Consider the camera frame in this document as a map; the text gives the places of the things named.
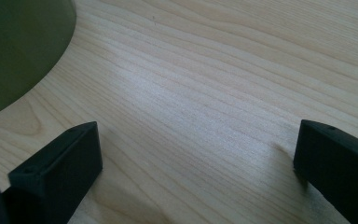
green bowl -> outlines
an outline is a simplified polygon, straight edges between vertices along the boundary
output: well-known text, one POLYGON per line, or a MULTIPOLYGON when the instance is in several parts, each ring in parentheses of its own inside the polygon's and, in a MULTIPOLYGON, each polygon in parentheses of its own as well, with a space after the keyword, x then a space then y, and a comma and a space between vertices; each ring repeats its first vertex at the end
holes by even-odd
POLYGON ((0 0, 0 110, 48 73, 75 25, 72 0, 0 0))

wooden surface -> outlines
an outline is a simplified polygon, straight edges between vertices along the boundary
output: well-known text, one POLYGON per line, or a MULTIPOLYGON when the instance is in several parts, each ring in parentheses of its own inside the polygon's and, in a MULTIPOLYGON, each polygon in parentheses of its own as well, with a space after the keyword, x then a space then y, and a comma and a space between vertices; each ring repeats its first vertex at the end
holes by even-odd
POLYGON ((0 112, 1 190, 96 120, 104 169, 70 223, 347 222, 292 160, 302 119, 358 137, 358 1, 76 7, 61 60, 0 112))

wood grain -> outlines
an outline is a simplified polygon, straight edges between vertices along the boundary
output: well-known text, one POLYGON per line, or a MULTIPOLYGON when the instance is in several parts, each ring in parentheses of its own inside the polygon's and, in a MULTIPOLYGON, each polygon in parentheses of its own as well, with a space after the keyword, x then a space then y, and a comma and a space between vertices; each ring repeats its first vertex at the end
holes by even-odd
POLYGON ((7 173, 96 120, 71 223, 347 223, 292 169, 299 122, 358 137, 358 1, 76 0, 51 72, 0 112, 7 173))

